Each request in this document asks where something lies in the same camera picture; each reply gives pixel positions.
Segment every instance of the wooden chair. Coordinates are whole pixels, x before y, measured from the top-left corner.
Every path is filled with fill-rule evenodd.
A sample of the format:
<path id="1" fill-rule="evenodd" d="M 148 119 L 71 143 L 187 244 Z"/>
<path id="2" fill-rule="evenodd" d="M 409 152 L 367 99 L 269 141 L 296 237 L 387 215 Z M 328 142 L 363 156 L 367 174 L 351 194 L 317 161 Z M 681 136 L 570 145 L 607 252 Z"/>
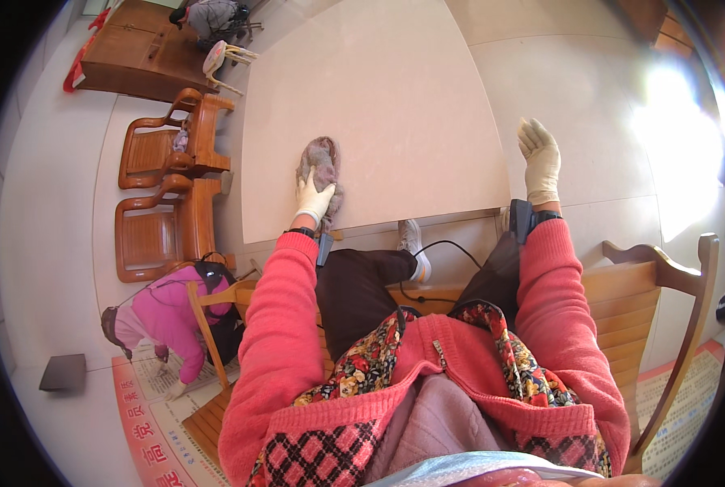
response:
<path id="1" fill-rule="evenodd" d="M 219 95 L 201 95 L 185 88 L 179 93 L 168 114 L 159 119 L 137 119 L 129 124 L 119 165 L 119 188 L 151 188 L 159 185 L 170 171 L 182 171 L 190 178 L 207 172 L 230 170 L 230 158 L 214 152 L 219 110 L 232 110 L 233 102 Z M 186 120 L 173 118 L 175 111 L 188 112 Z M 140 131 L 182 126 L 187 129 L 186 152 L 173 151 L 178 129 Z"/>
<path id="2" fill-rule="evenodd" d="M 189 180 L 169 175 L 153 196 L 120 201 L 114 220 L 119 280 L 159 279 L 178 264 L 213 252 L 216 245 L 211 199 L 220 191 L 218 179 Z M 167 193 L 178 196 L 164 198 Z M 153 211 L 125 215 L 143 209 Z"/>
<path id="3" fill-rule="evenodd" d="M 665 419 L 690 367 L 695 348 L 699 345 L 701 332 L 711 307 L 717 272 L 719 239 L 714 234 L 704 234 L 699 239 L 701 270 L 680 266 L 656 246 L 640 245 L 622 250 L 611 242 L 604 241 L 602 251 L 603 255 L 614 265 L 585 271 L 582 275 L 582 285 L 585 287 L 590 315 L 596 322 L 598 346 L 609 360 L 612 377 L 620 389 L 625 401 L 625 409 L 630 417 L 630 452 L 624 473 L 640 473 L 641 455 Z M 222 293 L 219 293 L 219 298 L 197 297 L 197 286 L 195 284 L 190 287 L 191 284 L 194 283 L 187 285 L 190 302 L 199 302 L 202 303 L 202 306 L 206 306 L 205 303 L 234 302 L 241 316 L 245 317 L 256 283 L 255 281 L 236 283 L 240 286 L 230 291 L 224 299 L 221 298 Z M 670 287 L 692 295 L 695 297 L 695 303 L 666 389 L 648 424 L 643 431 L 640 431 L 639 417 L 636 414 L 636 380 L 639 377 L 641 358 L 652 326 L 652 319 L 655 316 L 661 287 Z M 419 287 L 407 289 L 406 292 L 412 297 L 437 297 L 454 302 L 460 297 L 462 287 Z M 451 302 L 414 302 L 405 297 L 396 287 L 391 288 L 390 293 L 398 305 L 414 307 L 423 315 L 446 314 L 454 306 Z M 208 342 L 211 334 L 207 330 L 207 322 L 202 315 L 202 309 L 199 306 L 194 309 L 201 329 L 205 323 L 206 330 L 203 331 L 203 335 L 207 335 L 206 341 Z M 321 324 L 319 310 L 317 310 L 317 324 Z M 321 333 L 324 331 L 321 328 L 319 330 L 320 340 L 324 340 L 324 333 Z M 331 370 L 332 365 L 331 362 L 330 368 L 328 368 L 326 364 L 326 372 Z M 221 408 L 221 411 L 217 411 L 216 414 L 223 414 L 229 402 L 230 388 L 226 384 L 227 376 L 224 375 L 223 369 L 217 367 L 217 370 L 220 374 L 220 381 L 224 383 L 222 393 L 212 400 L 213 404 L 208 405 L 205 411 L 201 413 L 199 410 L 187 418 L 185 427 L 198 444 L 205 445 L 202 446 L 203 451 L 218 465 L 216 444 L 219 430 L 212 431 L 211 428 L 206 427 L 203 432 L 196 425 L 198 416 L 213 414 L 212 410 L 215 411 L 216 407 Z"/>

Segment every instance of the gray jacket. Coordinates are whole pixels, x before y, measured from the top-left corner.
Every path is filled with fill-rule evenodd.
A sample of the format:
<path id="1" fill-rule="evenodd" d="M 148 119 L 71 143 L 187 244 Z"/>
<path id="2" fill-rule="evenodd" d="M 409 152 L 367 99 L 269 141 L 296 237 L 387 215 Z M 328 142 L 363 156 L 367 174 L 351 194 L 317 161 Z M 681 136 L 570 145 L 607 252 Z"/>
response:
<path id="1" fill-rule="evenodd" d="M 186 22 L 201 39 L 207 39 L 213 33 L 229 28 L 237 11 L 238 2 L 232 0 L 200 0 L 190 6 Z"/>

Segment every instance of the glove cuff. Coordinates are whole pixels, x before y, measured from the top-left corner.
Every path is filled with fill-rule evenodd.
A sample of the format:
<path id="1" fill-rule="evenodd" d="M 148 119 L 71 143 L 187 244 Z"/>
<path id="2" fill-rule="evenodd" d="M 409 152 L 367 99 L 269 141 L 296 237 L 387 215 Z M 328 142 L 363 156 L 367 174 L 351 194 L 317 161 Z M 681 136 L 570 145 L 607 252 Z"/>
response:
<path id="1" fill-rule="evenodd" d="M 528 194 L 528 201 L 533 204 L 533 206 L 537 205 L 543 205 L 544 203 L 548 203 L 550 201 L 560 201 L 560 198 L 557 197 L 557 191 L 540 191 L 540 192 L 532 192 Z"/>
<path id="2" fill-rule="evenodd" d="M 295 217 L 292 217 L 292 219 L 297 218 L 298 215 L 308 215 L 311 218 L 314 219 L 314 222 L 317 224 L 317 229 L 319 228 L 319 215 L 317 215 L 317 212 L 313 209 L 308 208 L 301 208 L 298 209 L 298 211 L 295 213 Z"/>

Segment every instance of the gloved hand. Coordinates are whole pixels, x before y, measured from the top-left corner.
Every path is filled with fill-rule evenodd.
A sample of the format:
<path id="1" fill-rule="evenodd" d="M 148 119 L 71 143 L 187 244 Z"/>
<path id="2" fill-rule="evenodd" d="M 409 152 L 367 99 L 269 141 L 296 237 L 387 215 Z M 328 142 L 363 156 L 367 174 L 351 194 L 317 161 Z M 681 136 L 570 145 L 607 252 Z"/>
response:
<path id="1" fill-rule="evenodd" d="M 317 192 L 313 183 L 314 166 L 309 171 L 309 180 L 304 181 L 300 178 L 298 181 L 298 211 L 295 216 L 298 215 L 309 215 L 314 221 L 317 222 L 317 228 L 319 228 L 319 221 L 322 220 L 325 212 L 328 211 L 328 204 L 330 204 L 330 198 L 335 194 L 335 184 L 329 184 L 327 188 L 322 192 Z"/>
<path id="2" fill-rule="evenodd" d="M 181 379 L 175 381 L 165 394 L 165 400 L 170 402 L 177 399 L 179 396 L 184 394 L 184 389 L 186 389 L 186 384 L 182 383 Z"/>
<path id="3" fill-rule="evenodd" d="M 554 137 L 536 119 L 519 119 L 519 150 L 527 166 L 524 169 L 524 187 L 533 206 L 557 197 L 557 173 L 560 172 L 560 151 Z"/>
<path id="4" fill-rule="evenodd" d="M 157 361 L 151 365 L 149 368 L 149 375 L 151 377 L 159 377 L 162 374 L 165 374 L 168 371 L 168 364 L 163 362 L 162 360 L 157 359 Z"/>

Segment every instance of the floor mat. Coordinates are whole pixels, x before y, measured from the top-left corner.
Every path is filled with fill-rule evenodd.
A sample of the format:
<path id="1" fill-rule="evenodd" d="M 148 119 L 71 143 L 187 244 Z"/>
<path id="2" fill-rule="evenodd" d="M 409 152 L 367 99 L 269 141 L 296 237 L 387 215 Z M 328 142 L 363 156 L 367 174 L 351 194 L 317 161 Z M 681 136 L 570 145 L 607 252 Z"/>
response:
<path id="1" fill-rule="evenodd" d="M 688 373 L 660 431 L 641 458 L 644 474 L 665 480 L 677 466 L 712 406 L 724 356 L 725 349 L 714 340 L 709 340 L 695 351 Z M 639 376 L 636 412 L 639 414 L 641 431 L 646 427 L 666 388 L 673 364 L 662 365 Z"/>
<path id="2" fill-rule="evenodd" d="M 132 362 L 124 357 L 111 359 L 119 417 L 141 482 L 146 487 L 230 485 L 181 425 L 221 392 L 214 367 L 205 362 L 201 375 L 186 387 L 185 393 L 173 402 L 165 402 L 163 395 L 179 378 L 183 361 L 172 353 L 168 372 L 154 378 L 148 371 L 156 361 L 151 345 L 135 349 Z M 240 376 L 237 359 L 224 370 L 231 383 Z"/>

